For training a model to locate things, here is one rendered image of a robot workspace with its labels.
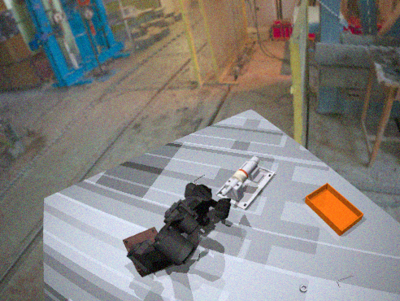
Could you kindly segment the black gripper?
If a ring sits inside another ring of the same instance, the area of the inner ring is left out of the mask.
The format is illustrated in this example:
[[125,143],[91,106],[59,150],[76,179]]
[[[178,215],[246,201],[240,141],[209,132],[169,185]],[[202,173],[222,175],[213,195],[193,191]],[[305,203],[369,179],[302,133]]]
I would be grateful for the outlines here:
[[[198,185],[196,185],[196,184],[194,184],[192,182],[187,184],[186,187],[185,187],[184,197],[186,197],[186,195],[188,193],[190,193],[191,191],[193,191],[197,186]],[[225,219],[228,218],[229,210],[230,210],[230,207],[231,207],[230,201],[231,201],[230,198],[222,198],[217,202],[212,198],[204,206],[202,206],[198,210],[197,213],[199,214],[200,212],[203,212],[206,209],[209,209],[210,207],[213,207],[215,209],[215,215],[217,217],[219,217],[221,220],[225,220]]]

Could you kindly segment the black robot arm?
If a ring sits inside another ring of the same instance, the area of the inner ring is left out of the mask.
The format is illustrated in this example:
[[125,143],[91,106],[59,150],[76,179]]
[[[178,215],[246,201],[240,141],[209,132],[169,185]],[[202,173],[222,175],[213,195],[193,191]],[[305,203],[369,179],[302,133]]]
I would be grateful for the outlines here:
[[[147,239],[130,247],[127,257],[145,273],[154,269],[160,260],[169,260],[174,265],[186,264],[193,257],[198,241],[200,225],[210,224],[206,209],[197,213],[212,198],[212,192],[205,185],[198,185],[183,200],[175,202],[165,212],[165,225],[154,238],[154,243]],[[187,239],[181,235],[186,232]]]

